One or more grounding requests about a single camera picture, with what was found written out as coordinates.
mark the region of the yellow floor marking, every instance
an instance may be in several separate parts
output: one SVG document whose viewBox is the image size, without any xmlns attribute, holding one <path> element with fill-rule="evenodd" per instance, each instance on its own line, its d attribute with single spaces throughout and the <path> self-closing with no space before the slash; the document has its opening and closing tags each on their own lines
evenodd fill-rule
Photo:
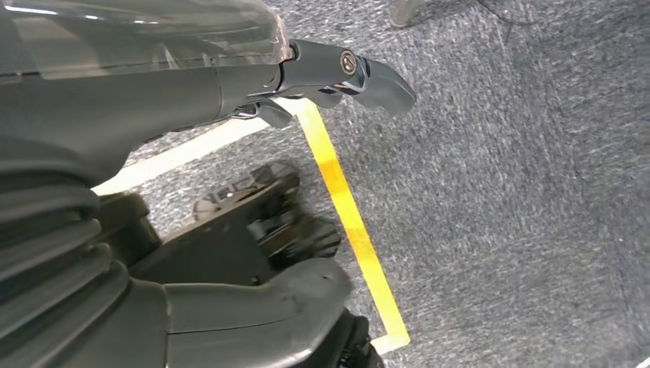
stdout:
<svg viewBox="0 0 650 368">
<path fill-rule="evenodd" d="M 411 341 L 409 332 L 392 296 L 318 108 L 309 103 L 298 113 L 298 119 L 386 328 L 387 335 L 373 340 L 373 346 L 379 354 L 404 347 Z"/>
</svg>

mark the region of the white floor line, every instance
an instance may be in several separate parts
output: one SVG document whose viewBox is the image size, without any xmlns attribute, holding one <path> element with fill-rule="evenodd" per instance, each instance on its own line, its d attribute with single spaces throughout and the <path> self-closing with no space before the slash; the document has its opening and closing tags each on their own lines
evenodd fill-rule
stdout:
<svg viewBox="0 0 650 368">
<path fill-rule="evenodd" d="M 98 196 L 123 192 L 267 127 L 268 124 L 262 119 L 229 120 L 158 156 L 123 168 L 111 180 L 93 188 L 93 191 Z"/>
<path fill-rule="evenodd" d="M 650 366 L 650 356 L 648 357 L 648 359 L 639 363 L 638 366 L 636 366 L 636 368 L 648 368 L 649 366 Z"/>
</svg>

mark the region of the black plastic part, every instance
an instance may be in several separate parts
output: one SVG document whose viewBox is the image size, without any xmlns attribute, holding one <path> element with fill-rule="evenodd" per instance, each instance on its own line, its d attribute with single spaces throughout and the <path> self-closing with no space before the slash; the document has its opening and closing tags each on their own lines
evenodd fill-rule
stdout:
<svg viewBox="0 0 650 368">
<path fill-rule="evenodd" d="M 277 316 L 273 315 L 262 324 L 259 317 L 252 317 L 246 328 L 171 334 L 168 367 L 293 366 L 321 345 L 343 313 L 352 285 L 332 260 L 320 258 L 296 264 L 268 284 L 247 289 L 260 296 L 285 297 L 293 304 L 294 312 L 280 320 L 275 320 Z M 193 310 L 197 318 L 206 312 L 201 306 Z M 222 313 L 239 312 L 223 310 Z M 258 313 L 265 315 L 267 311 L 259 309 Z"/>
<path fill-rule="evenodd" d="M 293 118 L 291 113 L 272 100 L 264 100 L 259 103 L 258 117 L 273 128 L 284 128 Z"/>
<path fill-rule="evenodd" d="M 281 64 L 278 95 L 300 94 L 350 79 L 340 63 L 341 54 L 347 49 L 304 40 L 291 40 L 290 45 L 295 57 Z"/>
<path fill-rule="evenodd" d="M 28 70 L 35 71 L 36 63 L 29 56 L 27 45 L 21 40 L 18 30 L 7 11 L 0 11 L 0 35 L 2 35 L 2 46 L 0 47 L 0 70 Z M 0 71 L 0 84 L 19 81 L 16 75 L 6 75 Z"/>
<path fill-rule="evenodd" d="M 135 278 L 160 284 L 218 282 L 256 285 L 275 271 L 247 226 L 255 203 L 264 203 L 272 189 L 239 202 L 170 235 L 164 246 L 130 268 Z"/>
<path fill-rule="evenodd" d="M 132 280 L 119 306 L 107 311 L 80 337 L 83 343 L 64 351 L 53 366 L 163 368 L 168 313 L 162 285 Z"/>
<path fill-rule="evenodd" d="M 95 186 L 115 175 L 142 142 L 228 117 L 277 69 L 198 68 L 56 81 L 23 77 L 0 85 L 0 136 L 42 144 L 29 153 L 40 161 L 68 156 L 62 164 L 72 159 L 86 170 L 84 181 Z"/>
<path fill-rule="evenodd" d="M 332 368 L 339 362 L 341 352 L 346 346 L 354 328 L 354 316 L 347 310 L 332 327 L 323 343 L 309 358 L 294 368 Z"/>
<path fill-rule="evenodd" d="M 248 213 L 248 230 L 277 271 L 310 258 L 331 258 L 341 237 L 334 224 L 300 208 L 299 182 L 293 166 L 267 164 L 205 195 L 194 205 L 193 215 L 199 221 L 215 221 L 214 214 L 228 215 L 230 208 L 241 207 L 238 211 Z"/>
<path fill-rule="evenodd" d="M 368 84 L 354 99 L 365 107 L 382 107 L 390 114 L 411 110 L 417 96 L 404 78 L 384 63 L 363 60 L 368 70 Z"/>
<path fill-rule="evenodd" d="M 341 102 L 343 95 L 341 93 L 333 92 L 330 90 L 315 90 L 311 92 L 306 92 L 304 94 L 305 98 L 310 99 L 318 107 L 323 109 L 331 109 Z"/>
<path fill-rule="evenodd" d="M 250 290 L 231 284 L 167 284 L 165 289 L 174 310 L 172 334 L 268 324 L 291 318 L 297 307 L 286 294 L 269 292 L 268 286 Z"/>
<path fill-rule="evenodd" d="M 130 279 L 106 245 L 87 243 L 100 230 L 89 218 L 99 201 L 83 184 L 7 166 L 0 178 L 0 366 L 53 366 Z"/>
<path fill-rule="evenodd" d="M 384 368 L 381 357 L 370 343 L 369 325 L 367 318 L 354 317 L 354 326 L 339 358 L 338 368 Z"/>
<path fill-rule="evenodd" d="M 110 245 L 116 260 L 130 267 L 160 247 L 162 241 L 146 218 L 149 209 L 140 195 L 106 195 L 100 202 L 97 219 L 102 232 L 97 241 Z"/>
</svg>

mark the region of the gray carpet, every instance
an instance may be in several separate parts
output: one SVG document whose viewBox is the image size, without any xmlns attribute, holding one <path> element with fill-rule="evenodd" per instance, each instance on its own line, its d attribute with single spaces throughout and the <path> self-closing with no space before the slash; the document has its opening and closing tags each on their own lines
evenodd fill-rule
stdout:
<svg viewBox="0 0 650 368">
<path fill-rule="evenodd" d="M 389 118 L 323 117 L 412 343 L 390 367 L 634 366 L 650 356 L 648 2 L 433 0 L 391 29 L 387 0 L 273 0 L 294 37 L 397 67 L 419 94 Z M 145 146 L 132 162 L 187 140 Z M 211 187 L 297 165 L 336 213 L 300 127 L 265 130 L 141 186 L 163 232 Z M 351 251 L 350 302 L 380 320 Z"/>
</svg>

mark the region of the black cable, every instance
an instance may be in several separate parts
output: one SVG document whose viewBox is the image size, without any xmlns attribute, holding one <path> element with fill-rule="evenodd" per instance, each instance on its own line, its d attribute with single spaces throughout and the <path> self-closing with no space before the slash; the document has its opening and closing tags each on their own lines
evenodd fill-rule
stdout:
<svg viewBox="0 0 650 368">
<path fill-rule="evenodd" d="M 488 4 L 485 3 L 485 0 L 476 0 L 483 8 L 486 8 L 490 13 L 494 14 L 497 18 L 499 18 L 500 21 L 508 23 L 509 25 L 520 25 L 520 26 L 527 26 L 527 25 L 535 25 L 537 22 L 536 21 L 514 21 L 512 19 L 508 19 L 504 17 L 503 15 L 497 13 L 493 8 L 489 7 Z"/>
</svg>

